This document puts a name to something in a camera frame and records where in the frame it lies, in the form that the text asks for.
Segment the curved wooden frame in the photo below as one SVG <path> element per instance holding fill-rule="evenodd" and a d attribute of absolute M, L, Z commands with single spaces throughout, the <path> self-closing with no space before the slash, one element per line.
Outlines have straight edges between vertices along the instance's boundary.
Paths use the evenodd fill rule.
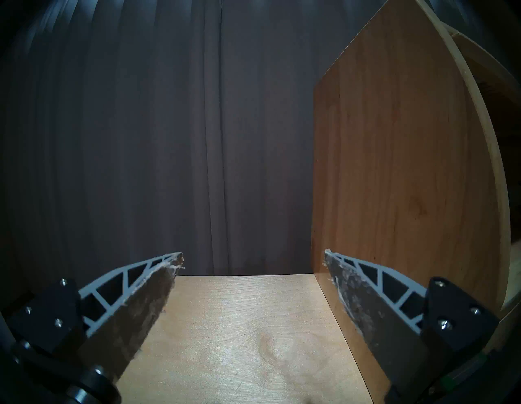
<path fill-rule="evenodd" d="M 389 380 L 344 312 L 323 252 L 423 286 L 445 276 L 506 314 L 501 153 L 467 61 L 423 0 L 389 0 L 344 50 L 315 87 L 314 126 L 313 270 L 373 401 L 383 402 Z"/>

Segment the gray curtain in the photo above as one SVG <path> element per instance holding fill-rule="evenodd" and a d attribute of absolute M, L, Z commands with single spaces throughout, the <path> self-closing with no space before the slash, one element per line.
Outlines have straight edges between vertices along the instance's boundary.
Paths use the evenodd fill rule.
<path fill-rule="evenodd" d="M 179 250 L 185 275 L 310 272 L 313 86 L 383 2 L 51 3 L 0 78 L 29 287 Z"/>

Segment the wooden floor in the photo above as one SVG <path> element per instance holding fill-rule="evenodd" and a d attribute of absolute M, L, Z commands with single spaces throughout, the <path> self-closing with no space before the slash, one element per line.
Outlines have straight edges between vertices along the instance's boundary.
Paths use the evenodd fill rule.
<path fill-rule="evenodd" d="M 371 403 L 313 274 L 179 276 L 118 382 L 132 403 Z"/>

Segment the curtain fold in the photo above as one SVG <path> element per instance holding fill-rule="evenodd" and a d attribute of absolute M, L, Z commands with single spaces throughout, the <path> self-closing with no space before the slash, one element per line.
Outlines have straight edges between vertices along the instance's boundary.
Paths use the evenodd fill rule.
<path fill-rule="evenodd" d="M 0 78 L 32 291 L 179 250 L 185 275 L 310 272 L 313 86 L 382 3 L 51 3 Z"/>

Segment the wood grain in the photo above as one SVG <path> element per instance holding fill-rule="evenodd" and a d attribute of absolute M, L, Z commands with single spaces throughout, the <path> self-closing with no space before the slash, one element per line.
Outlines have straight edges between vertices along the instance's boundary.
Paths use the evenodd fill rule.
<path fill-rule="evenodd" d="M 131 403 L 370 403 L 313 274 L 178 276 L 121 377 Z"/>
<path fill-rule="evenodd" d="M 510 258 L 505 176 L 465 59 L 421 0 L 389 0 L 314 90 L 312 265 L 374 402 L 389 381 L 338 303 L 326 248 L 499 313 Z"/>

